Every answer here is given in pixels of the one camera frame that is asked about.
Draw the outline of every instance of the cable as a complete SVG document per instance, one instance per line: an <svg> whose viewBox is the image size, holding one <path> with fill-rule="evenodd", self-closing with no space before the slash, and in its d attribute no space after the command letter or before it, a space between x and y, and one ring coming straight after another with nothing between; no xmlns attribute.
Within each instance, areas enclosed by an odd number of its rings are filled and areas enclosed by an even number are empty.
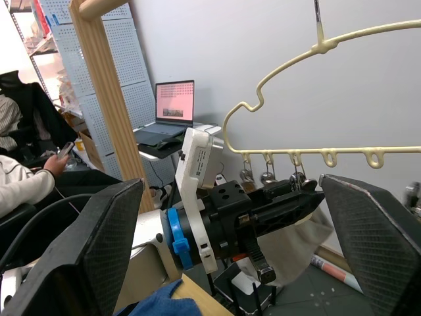
<svg viewBox="0 0 421 316"><path fill-rule="evenodd" d="M159 177L159 175L157 174L157 172L156 172L156 170L155 170L155 168L153 167L153 165L152 165L152 162L150 161L150 160L148 160L148 162L149 162L149 164L151 165L151 168L152 168L152 170L153 170L153 172L155 173L155 176L157 176L157 178L160 180L160 182L161 182L161 188L163 188L164 187L164 181L162 181L162 179Z"/></svg>
<svg viewBox="0 0 421 316"><path fill-rule="evenodd" d="M228 264L226 262L226 259L221 259L222 264L224 265L224 269L228 269Z"/></svg>
<svg viewBox="0 0 421 316"><path fill-rule="evenodd" d="M166 208L170 209L174 205L174 196L176 195L177 191L177 181L176 176L174 176L174 180L172 181L170 197L168 198L168 203L166 204Z"/></svg>
<svg viewBox="0 0 421 316"><path fill-rule="evenodd" d="M59 189L57 189L57 187L55 186L54 187L54 189L57 191L57 193L58 194L60 194L60 196L64 199L64 198L66 198L64 195L62 195L61 194L61 192L59 191ZM71 207L73 207L73 209L77 212L77 214L80 214L80 212L78 211L78 209L73 205L73 204L71 204L70 202L69 202L69 205L71 206Z"/></svg>
<svg viewBox="0 0 421 316"><path fill-rule="evenodd" d="M62 203L68 203L69 201L72 201L74 199L83 199L83 198L90 198L93 194L78 194L77 196L69 196L64 199L61 199L57 202L54 202L44 209L42 209L40 212L38 212L34 217L32 217L20 230L18 236L13 240L7 251L5 252L4 256L0 260L0 275L1 278L3 278L3 273L5 272L5 268L7 266L7 263L12 258L16 250L19 248L22 241L25 239L26 235L33 229L35 225L40 222L46 215L48 215L52 210L55 209L56 206L62 204Z"/></svg>

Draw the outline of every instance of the laptop screen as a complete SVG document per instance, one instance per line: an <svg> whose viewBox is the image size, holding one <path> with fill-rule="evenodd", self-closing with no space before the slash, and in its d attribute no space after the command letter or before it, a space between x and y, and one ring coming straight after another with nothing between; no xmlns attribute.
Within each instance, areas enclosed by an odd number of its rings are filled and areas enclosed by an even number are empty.
<svg viewBox="0 0 421 316"><path fill-rule="evenodd" d="M193 122L194 87L193 80L157 84L157 120Z"/></svg>

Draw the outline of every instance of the laptop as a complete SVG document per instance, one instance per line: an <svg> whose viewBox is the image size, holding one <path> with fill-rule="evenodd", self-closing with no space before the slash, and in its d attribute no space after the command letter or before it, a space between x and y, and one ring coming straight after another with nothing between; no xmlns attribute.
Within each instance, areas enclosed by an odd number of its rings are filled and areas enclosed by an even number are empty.
<svg viewBox="0 0 421 316"><path fill-rule="evenodd" d="M194 80L155 85L156 121L134 133L136 142L149 146L176 137L193 126Z"/></svg>

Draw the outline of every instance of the blue clamp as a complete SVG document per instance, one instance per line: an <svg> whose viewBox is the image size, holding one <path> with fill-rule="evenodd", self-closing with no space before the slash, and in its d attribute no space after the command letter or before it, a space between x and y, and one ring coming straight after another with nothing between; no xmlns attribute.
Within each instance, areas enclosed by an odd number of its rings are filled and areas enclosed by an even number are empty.
<svg viewBox="0 0 421 316"><path fill-rule="evenodd" d="M184 270L188 270L193 267L189 254L190 246L187 238L183 235L183 230L180 221L178 220L177 209L175 207L168 209L168 220L174 237L172 247L174 248L176 255L180 257Z"/></svg>

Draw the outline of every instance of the smartphone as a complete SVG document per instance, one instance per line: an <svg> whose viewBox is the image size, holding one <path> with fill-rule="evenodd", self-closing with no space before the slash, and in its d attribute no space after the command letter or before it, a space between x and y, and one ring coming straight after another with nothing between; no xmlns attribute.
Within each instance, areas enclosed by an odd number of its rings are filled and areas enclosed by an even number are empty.
<svg viewBox="0 0 421 316"><path fill-rule="evenodd" d="M70 150L72 150L74 146L74 142L68 142L64 147L60 150L58 158L59 160L63 159L65 155L69 153Z"/></svg>

